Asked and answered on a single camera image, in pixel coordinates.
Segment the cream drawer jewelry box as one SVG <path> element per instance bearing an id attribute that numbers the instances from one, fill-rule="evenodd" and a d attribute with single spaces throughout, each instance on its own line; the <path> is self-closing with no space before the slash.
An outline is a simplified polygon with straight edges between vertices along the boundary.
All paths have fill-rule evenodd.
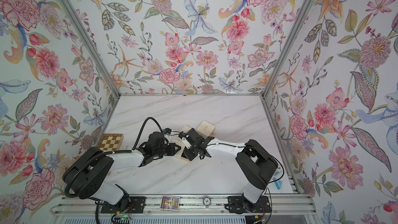
<path id="1" fill-rule="evenodd" d="M 185 145 L 181 142 L 175 142 L 176 146 L 180 147 L 180 150 L 178 150 L 174 155 L 173 158 L 174 159 L 181 159 L 184 161 L 189 162 L 190 160 L 186 157 L 186 155 L 184 154 L 184 149 L 185 149 Z"/>

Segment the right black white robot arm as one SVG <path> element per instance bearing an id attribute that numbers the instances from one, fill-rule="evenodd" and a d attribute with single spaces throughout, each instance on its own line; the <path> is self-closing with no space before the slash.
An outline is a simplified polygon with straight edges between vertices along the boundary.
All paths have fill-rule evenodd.
<path id="1" fill-rule="evenodd" d="M 248 180 L 243 191 L 244 202 L 251 205 L 258 203 L 279 166 L 278 161 L 255 140 L 231 143 L 212 136 L 204 138 L 193 128 L 187 133 L 181 132 L 178 137 L 185 145 L 183 154 L 190 161 L 196 157 L 201 160 L 209 157 L 237 162 Z"/>

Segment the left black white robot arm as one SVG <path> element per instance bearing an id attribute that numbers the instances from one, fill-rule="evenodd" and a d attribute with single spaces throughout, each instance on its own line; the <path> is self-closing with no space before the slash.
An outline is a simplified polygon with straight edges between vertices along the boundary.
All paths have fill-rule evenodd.
<path id="1" fill-rule="evenodd" d="M 64 193 L 68 198 L 90 198 L 125 209 L 130 204 L 130 195 L 118 184 L 108 181 L 108 173 L 144 167 L 181 150 L 180 145 L 169 142 L 164 132 L 154 132 L 136 149 L 102 151 L 91 147 L 63 174 Z"/>

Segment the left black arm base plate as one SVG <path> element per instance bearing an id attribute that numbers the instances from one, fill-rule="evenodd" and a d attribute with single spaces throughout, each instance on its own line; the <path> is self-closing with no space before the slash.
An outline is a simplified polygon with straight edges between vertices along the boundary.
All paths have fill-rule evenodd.
<path id="1" fill-rule="evenodd" d="M 115 214 L 127 212 L 142 214 L 144 212 L 146 197 L 123 197 L 116 205 L 105 202 L 101 208 L 101 214 Z"/>

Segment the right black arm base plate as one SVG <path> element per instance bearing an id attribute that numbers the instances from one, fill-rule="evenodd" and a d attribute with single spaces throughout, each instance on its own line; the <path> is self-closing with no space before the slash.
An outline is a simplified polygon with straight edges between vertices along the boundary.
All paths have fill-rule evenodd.
<path id="1" fill-rule="evenodd" d="M 224 208 L 229 213 L 270 213 L 272 211 L 271 204 L 266 196 L 261 196 L 256 203 L 251 203 L 243 195 L 228 196 L 227 200 L 228 202 L 224 205 Z"/>

